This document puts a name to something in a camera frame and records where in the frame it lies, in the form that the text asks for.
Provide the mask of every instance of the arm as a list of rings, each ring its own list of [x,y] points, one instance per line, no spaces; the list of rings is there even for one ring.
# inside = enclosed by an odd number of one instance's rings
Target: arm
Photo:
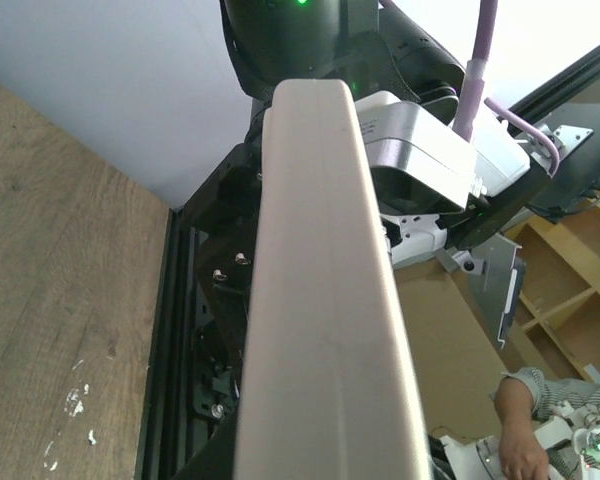
[[[534,368],[507,374],[495,394],[495,408],[502,423],[500,462],[508,479],[544,480],[549,458],[538,443],[532,420],[544,422],[551,406],[567,400],[574,408],[600,405],[600,386],[580,380],[550,382]]]
[[[510,417],[545,422],[551,407],[565,400],[576,409],[587,403],[600,405],[600,385],[574,379],[552,382],[537,368],[523,368],[502,380],[495,408],[503,425]]]
[[[495,408],[503,428],[509,425],[524,425],[533,429],[535,400],[523,381],[514,377],[502,380],[496,392]]]

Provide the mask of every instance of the hand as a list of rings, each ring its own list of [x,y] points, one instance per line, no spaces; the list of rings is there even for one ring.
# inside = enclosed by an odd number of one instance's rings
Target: hand
[[[549,456],[536,440],[531,422],[518,420],[503,426],[500,464],[507,480],[549,478]]]

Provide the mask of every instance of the wooden shelf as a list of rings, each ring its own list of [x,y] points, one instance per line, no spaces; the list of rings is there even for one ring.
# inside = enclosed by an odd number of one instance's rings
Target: wooden shelf
[[[592,364],[600,372],[600,295],[591,296],[562,319],[556,336],[579,364]]]
[[[539,314],[581,294],[590,285],[529,225],[515,237],[527,262],[522,293]],[[548,281],[553,278],[559,281]]]
[[[531,310],[529,309],[529,307],[527,307],[526,302],[519,300],[513,318],[515,319],[516,323],[518,323],[518,325],[525,328],[526,325],[534,322],[536,317],[533,313],[531,313]]]
[[[541,325],[536,325],[529,330],[527,336],[558,378],[582,379],[580,372],[569,357],[556,345],[554,339]]]
[[[591,381],[590,366],[600,373],[600,204],[558,225],[533,217],[506,236],[527,263],[501,352],[507,368],[524,362],[548,378]]]
[[[599,208],[565,217],[558,225],[540,217],[532,218],[529,225],[589,285],[600,285]]]

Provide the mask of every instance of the screw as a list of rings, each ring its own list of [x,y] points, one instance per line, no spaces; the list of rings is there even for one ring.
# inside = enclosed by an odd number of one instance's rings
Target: screw
[[[224,273],[222,273],[220,270],[214,270],[213,271],[213,279],[216,282],[226,282],[229,277],[227,277]]]
[[[222,415],[224,415],[224,407],[222,405],[216,403],[211,406],[211,416],[213,416],[213,418],[220,419],[222,418]]]
[[[236,253],[235,261],[238,265],[250,265],[251,260],[244,256],[244,253]]]

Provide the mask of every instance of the wooden floor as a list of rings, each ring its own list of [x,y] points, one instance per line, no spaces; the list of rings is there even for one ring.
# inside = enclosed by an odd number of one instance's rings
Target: wooden floor
[[[0,480],[133,478],[167,214],[0,88]]]

